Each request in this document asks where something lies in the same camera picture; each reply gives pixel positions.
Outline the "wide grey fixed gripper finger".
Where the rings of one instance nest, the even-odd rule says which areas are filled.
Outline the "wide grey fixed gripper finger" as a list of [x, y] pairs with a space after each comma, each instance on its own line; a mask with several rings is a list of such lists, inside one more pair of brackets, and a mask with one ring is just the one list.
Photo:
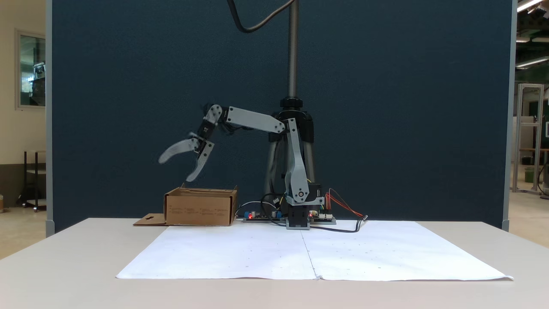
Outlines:
[[170, 158], [172, 158], [173, 156], [176, 156], [181, 153], [195, 151], [196, 149], [198, 149], [198, 146], [199, 146], [199, 139], [197, 139], [196, 137], [192, 137], [190, 139], [184, 139], [165, 149], [165, 151], [163, 151], [163, 153], [159, 156], [157, 161], [159, 164], [164, 164], [165, 162], [170, 160]]

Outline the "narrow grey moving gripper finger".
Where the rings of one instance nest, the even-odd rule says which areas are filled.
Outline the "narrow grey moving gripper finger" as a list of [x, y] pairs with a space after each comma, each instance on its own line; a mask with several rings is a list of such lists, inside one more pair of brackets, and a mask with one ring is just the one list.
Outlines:
[[202, 155], [198, 155], [197, 161], [196, 161], [196, 166], [195, 166], [194, 170], [187, 176], [186, 182], [194, 182], [194, 180], [196, 180], [196, 178], [198, 178], [198, 176], [200, 175], [200, 173], [204, 169], [204, 166], [206, 165], [206, 162], [210, 158], [210, 154], [211, 154], [212, 150], [210, 152], [208, 152], [208, 150], [206, 150], [206, 151], [204, 151], [204, 153]]

